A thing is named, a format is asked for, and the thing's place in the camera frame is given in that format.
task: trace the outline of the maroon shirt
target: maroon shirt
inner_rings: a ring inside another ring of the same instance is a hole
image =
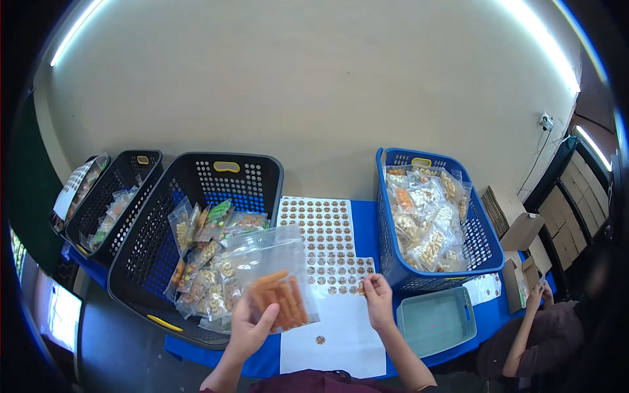
[[[537,311],[516,377],[526,378],[548,372],[577,351],[583,342],[583,328],[573,310],[577,303],[561,302],[547,310]],[[481,346],[476,365],[482,378],[502,377],[504,363],[523,318],[507,322]]]
[[[399,393],[409,392],[377,383],[376,379],[355,379],[345,372],[303,370],[292,374],[276,375],[251,385],[248,393],[299,392],[299,393]],[[422,392],[445,392],[437,386],[429,386]],[[206,389],[201,393],[214,393]]]

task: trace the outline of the person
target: person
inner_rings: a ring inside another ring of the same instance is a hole
[[[404,386],[412,391],[443,392],[426,365],[413,353],[393,320],[392,290],[381,274],[370,274],[364,280],[369,323],[378,332],[384,348],[398,371]],[[204,393],[235,392],[245,360],[253,355],[270,333],[279,312],[274,303],[252,323],[252,300],[245,292],[231,320],[231,340],[216,368],[205,378],[200,391]],[[400,389],[380,385],[375,379],[353,379],[345,372],[303,370],[264,379],[251,385],[249,392],[399,392]]]
[[[606,263],[598,263],[579,301],[554,303],[544,280],[526,301],[525,315],[507,322],[478,353],[484,379],[530,378],[556,370],[593,336],[600,319]]]

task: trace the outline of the light blue plastic basket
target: light blue plastic basket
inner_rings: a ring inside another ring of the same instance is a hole
[[[449,350],[476,336],[467,288],[409,297],[396,310],[398,329],[417,357]]]
[[[467,272],[426,273],[410,267],[399,252],[398,241],[391,216],[391,207],[384,183],[382,159],[385,165],[409,165],[414,158],[431,160],[434,167],[444,167],[450,173],[459,170],[464,182],[471,182],[463,165],[453,158],[443,155],[390,148],[376,153],[376,168],[380,179],[377,197],[378,238],[380,245],[380,270],[394,291],[410,293],[440,291],[457,287],[475,275],[496,273],[504,266],[504,252],[491,225],[485,207],[472,188],[467,210],[465,233],[467,240],[463,253],[470,260]]]

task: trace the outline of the electrical outlet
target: electrical outlet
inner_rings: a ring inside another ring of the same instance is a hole
[[[552,121],[552,117],[549,116],[546,112],[542,113],[542,118],[540,119],[540,124],[544,131],[551,132],[552,128],[555,126],[555,123]]]

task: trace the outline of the table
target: table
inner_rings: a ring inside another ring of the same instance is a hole
[[[376,203],[368,201],[352,201],[352,217],[356,254],[361,257],[374,257],[376,271],[378,272],[380,260],[377,246],[378,233]],[[83,267],[88,275],[90,275],[96,282],[105,289],[107,288],[107,268],[92,260],[86,260],[83,258],[81,253],[73,248],[70,248],[69,255],[81,267]],[[555,283],[550,272],[547,273],[546,279],[548,280],[548,283],[554,293]],[[393,295],[394,317],[396,308],[405,297],[407,296],[402,296],[400,294]],[[509,320],[524,316],[524,312],[524,310],[520,310],[517,313],[510,314],[506,293],[503,291],[503,293],[496,299],[474,306],[474,316],[476,317],[477,330],[476,337],[449,350],[425,357],[422,360],[428,367],[431,367],[445,363],[466,352],[472,351],[482,342],[492,337],[492,335],[495,334],[495,332],[497,332],[498,329],[500,329],[500,327]],[[244,377],[251,378],[268,378],[279,374],[280,339],[281,335],[269,336],[260,350],[254,353],[253,356],[245,362],[242,369],[242,375]],[[212,368],[218,364],[218,361],[223,354],[222,351],[205,350],[168,335],[165,339],[164,348],[177,357],[186,358]],[[391,362],[388,354],[386,361],[387,374],[377,378],[397,376],[397,371],[393,367],[393,363]]]

